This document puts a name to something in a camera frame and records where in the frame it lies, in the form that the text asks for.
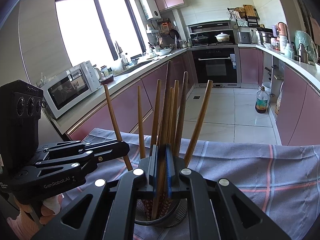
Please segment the left hand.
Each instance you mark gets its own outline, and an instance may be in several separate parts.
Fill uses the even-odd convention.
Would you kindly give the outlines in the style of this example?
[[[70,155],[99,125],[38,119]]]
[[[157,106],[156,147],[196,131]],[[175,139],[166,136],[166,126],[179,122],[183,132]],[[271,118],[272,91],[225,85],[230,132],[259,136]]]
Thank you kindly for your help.
[[[41,205],[40,214],[37,215],[35,209],[30,204],[21,204],[14,198],[20,210],[15,221],[21,225],[27,225],[30,222],[46,225],[61,211],[62,199],[62,194],[45,199]]]

